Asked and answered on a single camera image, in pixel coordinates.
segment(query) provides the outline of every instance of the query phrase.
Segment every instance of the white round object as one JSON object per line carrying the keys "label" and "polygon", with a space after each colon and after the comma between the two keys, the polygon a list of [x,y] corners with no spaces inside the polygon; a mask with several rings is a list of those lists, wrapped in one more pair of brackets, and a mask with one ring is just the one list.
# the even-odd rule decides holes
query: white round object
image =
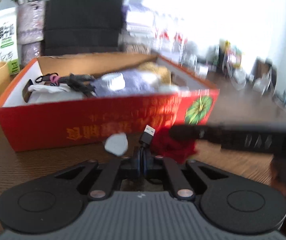
{"label": "white round object", "polygon": [[109,73],[101,77],[105,82],[105,87],[109,90],[117,91],[125,88],[125,80],[122,73]]}
{"label": "white round object", "polygon": [[159,86],[159,92],[161,93],[175,93],[179,92],[180,87],[177,85],[161,85]]}
{"label": "white round object", "polygon": [[107,138],[104,148],[109,153],[121,156],[128,149],[128,142],[125,133],[116,133]]}

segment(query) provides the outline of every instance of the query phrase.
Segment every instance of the green label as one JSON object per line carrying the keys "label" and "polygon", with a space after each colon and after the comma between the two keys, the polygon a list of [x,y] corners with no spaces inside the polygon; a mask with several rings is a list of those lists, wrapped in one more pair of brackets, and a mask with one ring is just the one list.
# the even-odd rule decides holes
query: green label
{"label": "green label", "polygon": [[8,46],[12,46],[13,44],[14,44],[14,42],[6,43],[6,44],[4,44],[4,45],[1,46],[1,49],[2,49],[2,48],[6,48],[6,47],[8,47]]}
{"label": "green label", "polygon": [[20,65],[18,63],[18,59],[14,59],[12,61],[7,62],[9,68],[9,74],[13,75],[20,71]]}

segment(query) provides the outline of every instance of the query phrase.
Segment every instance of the purple cloth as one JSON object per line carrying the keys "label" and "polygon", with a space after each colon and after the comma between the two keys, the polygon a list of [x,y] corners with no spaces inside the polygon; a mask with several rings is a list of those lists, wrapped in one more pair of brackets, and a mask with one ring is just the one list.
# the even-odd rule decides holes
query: purple cloth
{"label": "purple cloth", "polygon": [[120,72],[123,74],[125,80],[125,88],[111,91],[107,89],[105,82],[101,79],[96,79],[91,82],[95,87],[95,92],[98,97],[116,97],[116,96],[130,96],[138,94],[150,94],[155,92],[154,88],[142,79],[141,72],[138,70],[125,70]]}

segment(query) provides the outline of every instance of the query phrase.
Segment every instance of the gray ribbed surface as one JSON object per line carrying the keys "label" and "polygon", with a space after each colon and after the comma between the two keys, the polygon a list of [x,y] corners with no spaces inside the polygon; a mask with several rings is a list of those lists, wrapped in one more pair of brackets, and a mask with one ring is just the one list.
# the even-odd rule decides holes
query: gray ribbed surface
{"label": "gray ribbed surface", "polygon": [[5,231],[0,240],[284,240],[278,231],[260,236],[224,232],[205,221],[194,204],[168,192],[115,192],[91,202],[71,225],[44,235]]}

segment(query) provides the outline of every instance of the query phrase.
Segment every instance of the cardboard box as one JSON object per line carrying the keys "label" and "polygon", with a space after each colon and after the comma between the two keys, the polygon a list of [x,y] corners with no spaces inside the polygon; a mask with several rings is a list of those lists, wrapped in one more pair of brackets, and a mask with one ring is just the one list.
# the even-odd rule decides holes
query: cardboard box
{"label": "cardboard box", "polygon": [[[173,73],[173,81],[190,92],[27,104],[22,90],[28,80],[57,72],[60,76],[101,76],[154,61]],[[66,147],[102,141],[118,132],[142,132],[174,123],[205,124],[219,95],[201,80],[161,56],[102,53],[33,59],[0,97],[0,125],[15,151]]]}

